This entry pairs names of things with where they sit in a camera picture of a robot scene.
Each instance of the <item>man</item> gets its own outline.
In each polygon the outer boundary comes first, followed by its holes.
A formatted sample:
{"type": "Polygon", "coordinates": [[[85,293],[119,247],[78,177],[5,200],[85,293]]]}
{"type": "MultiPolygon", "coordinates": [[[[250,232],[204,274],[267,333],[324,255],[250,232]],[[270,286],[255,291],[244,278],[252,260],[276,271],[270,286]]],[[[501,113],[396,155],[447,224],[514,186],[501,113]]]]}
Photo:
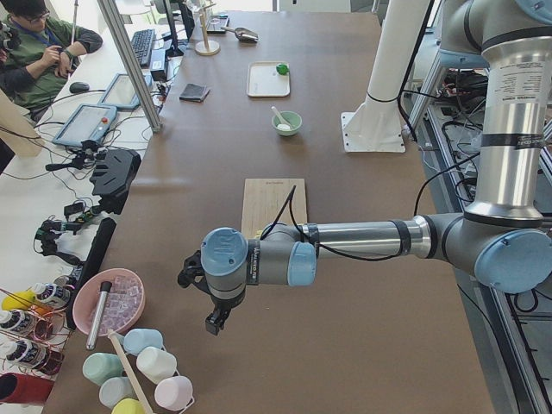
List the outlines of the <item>man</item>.
{"type": "Polygon", "coordinates": [[[8,11],[4,23],[16,29],[21,45],[9,51],[0,87],[18,104],[40,119],[72,72],[78,56],[102,46],[99,34],[50,17],[44,0],[0,0],[8,11]]]}

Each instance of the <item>computer mouse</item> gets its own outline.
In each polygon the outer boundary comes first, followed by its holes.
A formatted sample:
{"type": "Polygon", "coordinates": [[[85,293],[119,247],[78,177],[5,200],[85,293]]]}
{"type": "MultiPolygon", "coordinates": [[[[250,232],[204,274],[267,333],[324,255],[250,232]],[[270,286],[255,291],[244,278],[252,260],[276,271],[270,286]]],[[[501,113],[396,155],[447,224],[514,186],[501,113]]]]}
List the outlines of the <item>computer mouse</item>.
{"type": "Polygon", "coordinates": [[[69,92],[71,93],[81,93],[90,90],[90,85],[85,82],[73,82],[69,85],[69,92]]]}

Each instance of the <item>wooden cutting board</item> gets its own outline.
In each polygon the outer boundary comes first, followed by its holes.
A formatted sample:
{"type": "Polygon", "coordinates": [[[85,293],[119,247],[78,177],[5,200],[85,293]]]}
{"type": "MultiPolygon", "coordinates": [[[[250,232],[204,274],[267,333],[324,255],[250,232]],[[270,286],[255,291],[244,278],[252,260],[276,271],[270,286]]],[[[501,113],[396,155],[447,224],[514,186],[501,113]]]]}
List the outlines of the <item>wooden cutting board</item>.
{"type": "MultiPolygon", "coordinates": [[[[307,223],[307,202],[304,179],[246,179],[243,192],[241,232],[247,239],[253,239],[274,221],[293,186],[293,216],[297,223],[307,223]]],[[[289,208],[279,219],[281,223],[292,224],[289,208]]]]}

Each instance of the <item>spoon handle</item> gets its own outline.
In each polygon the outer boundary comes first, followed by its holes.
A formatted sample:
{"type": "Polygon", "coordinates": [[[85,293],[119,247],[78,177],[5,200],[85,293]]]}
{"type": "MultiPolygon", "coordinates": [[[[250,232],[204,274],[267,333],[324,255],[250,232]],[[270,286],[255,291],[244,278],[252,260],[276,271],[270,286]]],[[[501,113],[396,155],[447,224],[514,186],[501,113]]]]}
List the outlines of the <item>spoon handle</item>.
{"type": "Polygon", "coordinates": [[[275,106],[273,106],[273,107],[271,108],[271,110],[273,110],[274,114],[276,115],[276,117],[278,117],[278,119],[279,119],[279,121],[280,121],[281,123],[283,123],[284,125],[287,125],[287,126],[290,127],[290,128],[292,127],[292,126],[290,125],[290,123],[284,119],[284,117],[282,116],[282,114],[279,113],[279,110],[277,110],[275,106]]]}

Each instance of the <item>white cup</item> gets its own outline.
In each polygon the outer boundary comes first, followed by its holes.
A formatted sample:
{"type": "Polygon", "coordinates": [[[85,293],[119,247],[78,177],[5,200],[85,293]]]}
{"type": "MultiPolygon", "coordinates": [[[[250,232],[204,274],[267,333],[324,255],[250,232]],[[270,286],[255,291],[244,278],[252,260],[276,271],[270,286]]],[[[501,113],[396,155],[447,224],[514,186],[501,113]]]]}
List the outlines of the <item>white cup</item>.
{"type": "Polygon", "coordinates": [[[177,362],[173,354],[156,347],[147,347],[138,354],[136,366],[150,381],[159,384],[174,375],[177,362]]]}
{"type": "Polygon", "coordinates": [[[162,380],[155,387],[155,402],[167,410],[187,410],[194,403],[191,381],[181,375],[162,380]]]}
{"type": "Polygon", "coordinates": [[[100,388],[100,403],[113,410],[119,401],[136,398],[135,391],[127,377],[109,378],[100,388]]]}

